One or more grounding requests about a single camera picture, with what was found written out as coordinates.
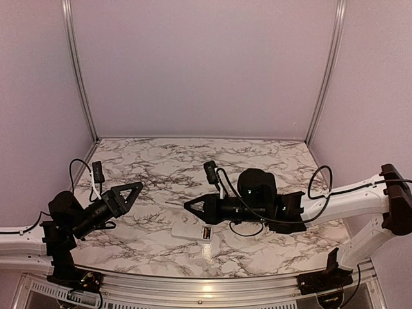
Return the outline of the white remote control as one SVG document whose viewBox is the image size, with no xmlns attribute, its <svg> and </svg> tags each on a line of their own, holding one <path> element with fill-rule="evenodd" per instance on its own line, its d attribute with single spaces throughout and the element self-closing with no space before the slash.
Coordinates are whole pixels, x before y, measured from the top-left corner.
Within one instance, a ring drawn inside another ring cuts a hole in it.
<svg viewBox="0 0 412 309">
<path fill-rule="evenodd" d="M 187 223 L 175 223 L 171 230 L 171 236 L 174 238 L 210 243 L 212 241 L 212 235 L 211 238 L 208 240 L 202 239 L 203 227 L 208 226 Z"/>
</svg>

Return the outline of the silver pen tool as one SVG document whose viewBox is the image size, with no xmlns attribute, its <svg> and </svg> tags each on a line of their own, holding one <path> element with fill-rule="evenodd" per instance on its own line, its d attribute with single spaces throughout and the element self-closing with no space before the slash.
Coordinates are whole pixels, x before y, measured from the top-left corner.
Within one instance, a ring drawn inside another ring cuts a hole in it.
<svg viewBox="0 0 412 309">
<path fill-rule="evenodd" d="M 173 202 L 173 201 L 166 201 L 165 203 L 168 204 L 168 205 L 182 206 L 184 209 L 187 209 L 187 210 L 194 210 L 194 211 L 203 212 L 203 206 L 202 205 L 188 204 L 188 203 L 177 203 L 177 202 Z"/>
</svg>

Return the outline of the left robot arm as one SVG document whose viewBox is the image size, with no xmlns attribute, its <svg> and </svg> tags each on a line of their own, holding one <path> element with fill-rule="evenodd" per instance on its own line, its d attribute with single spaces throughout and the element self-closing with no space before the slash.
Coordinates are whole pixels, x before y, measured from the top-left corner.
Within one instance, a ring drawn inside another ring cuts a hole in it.
<svg viewBox="0 0 412 309">
<path fill-rule="evenodd" d="M 143 187 L 141 182 L 112 187 L 86 208 L 72 192 L 58 193 L 48 204 L 49 220 L 1 229 L 1 270 L 53 275 L 77 286 L 82 277 L 71 255 L 77 241 L 114 228 L 113 219 L 131 210 Z"/>
</svg>

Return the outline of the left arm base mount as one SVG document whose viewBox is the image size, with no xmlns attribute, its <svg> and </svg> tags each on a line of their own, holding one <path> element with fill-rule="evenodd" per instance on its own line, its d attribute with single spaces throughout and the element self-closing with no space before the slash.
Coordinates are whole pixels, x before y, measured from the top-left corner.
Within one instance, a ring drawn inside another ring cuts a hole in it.
<svg viewBox="0 0 412 309">
<path fill-rule="evenodd" d="M 55 268 L 52 275 L 46 276 L 47 281 L 72 290 L 98 293 L 103 281 L 103 274 L 79 268 Z"/>
</svg>

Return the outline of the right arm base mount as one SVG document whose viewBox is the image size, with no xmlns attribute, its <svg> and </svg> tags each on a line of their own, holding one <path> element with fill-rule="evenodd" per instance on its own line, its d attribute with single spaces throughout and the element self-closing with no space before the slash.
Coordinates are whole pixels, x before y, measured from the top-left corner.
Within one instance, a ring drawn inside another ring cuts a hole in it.
<svg viewBox="0 0 412 309">
<path fill-rule="evenodd" d="M 298 275 L 297 284 L 301 295 L 316 294 L 352 284 L 352 273 L 345 270 L 330 273 L 325 270 L 309 272 Z"/>
</svg>

